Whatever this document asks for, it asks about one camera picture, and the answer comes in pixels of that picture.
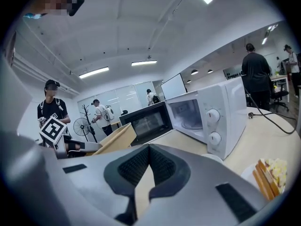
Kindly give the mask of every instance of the white plate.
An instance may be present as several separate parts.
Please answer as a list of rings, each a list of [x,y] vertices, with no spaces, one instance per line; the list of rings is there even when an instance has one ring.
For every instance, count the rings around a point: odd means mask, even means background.
[[[203,154],[203,155],[201,155],[201,156],[210,158],[210,159],[215,160],[215,161],[217,161],[217,162],[219,162],[219,163],[221,163],[221,164],[224,164],[224,162],[222,161],[222,159],[220,159],[220,158],[219,158],[218,156],[216,156],[216,155],[213,155],[213,154]]]
[[[251,164],[250,166],[248,166],[243,173],[240,175],[244,180],[248,181],[249,183],[251,183],[254,187],[256,187],[259,191],[260,188],[256,182],[255,177],[253,176],[253,171],[256,170],[256,163]]]

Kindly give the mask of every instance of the black microwave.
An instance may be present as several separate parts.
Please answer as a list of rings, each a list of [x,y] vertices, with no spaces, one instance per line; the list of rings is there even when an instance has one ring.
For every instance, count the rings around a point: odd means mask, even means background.
[[[173,128],[164,101],[122,115],[119,119],[122,125],[132,123],[137,134],[131,146],[144,144]]]

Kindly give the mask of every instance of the ceiling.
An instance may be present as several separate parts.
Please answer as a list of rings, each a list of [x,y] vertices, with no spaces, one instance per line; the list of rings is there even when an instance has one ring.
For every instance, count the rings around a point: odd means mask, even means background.
[[[162,61],[181,43],[187,23],[216,10],[203,0],[85,0],[75,16],[24,18],[17,29],[16,53],[50,77],[76,91],[164,70]],[[156,65],[132,67],[135,61]],[[78,75],[102,67],[108,72],[81,80]]]
[[[184,83],[187,84],[188,80],[195,81],[206,76],[209,69],[218,71],[242,63],[242,60],[246,55],[245,46],[247,43],[252,43],[255,48],[259,50],[265,46],[268,46],[270,43],[273,43],[274,37],[278,35],[279,31],[283,27],[287,26],[286,22],[284,21],[277,24],[278,27],[274,31],[270,32],[268,40],[264,45],[262,45],[262,40],[264,39],[265,33],[269,26],[265,26],[237,40],[234,40],[231,43],[220,47],[213,53],[208,54],[193,65],[187,67],[181,72]],[[191,75],[191,71],[193,69],[198,70],[199,73]]]

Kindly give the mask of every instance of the desk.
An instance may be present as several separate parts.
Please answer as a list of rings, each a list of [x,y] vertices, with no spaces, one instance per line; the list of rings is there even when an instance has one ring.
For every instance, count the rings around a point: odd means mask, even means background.
[[[290,103],[290,89],[289,89],[289,86],[288,86],[287,75],[272,76],[272,77],[270,77],[270,79],[271,79],[272,82],[279,81],[279,80],[284,80],[285,79],[285,81],[286,81],[286,90],[288,92],[287,102]]]
[[[255,108],[247,108],[247,112],[258,113]],[[286,131],[293,127],[278,115],[268,115],[275,123]],[[207,146],[177,130],[172,130],[151,143],[175,147],[190,153],[202,155],[207,153]],[[247,120],[246,128],[231,154],[224,160],[224,165],[240,175],[249,165],[260,158],[280,158],[287,161],[286,188],[293,184],[298,173],[301,160],[301,139],[295,131],[291,135],[282,132],[263,116],[255,116]],[[148,192],[155,186],[153,173],[147,168],[136,187],[137,214],[140,216],[149,205]]]
[[[119,123],[120,123],[119,121],[118,122],[114,122],[114,123],[111,124],[111,126],[117,125],[117,128],[119,128]]]

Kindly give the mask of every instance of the microwave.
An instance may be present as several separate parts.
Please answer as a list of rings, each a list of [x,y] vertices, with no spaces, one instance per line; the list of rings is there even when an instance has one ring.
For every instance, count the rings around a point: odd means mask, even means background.
[[[144,144],[173,129],[164,101],[119,117],[122,125],[132,123],[137,134],[131,146]]]
[[[207,144],[225,159],[237,144],[247,120],[241,77],[166,100],[174,129]]]

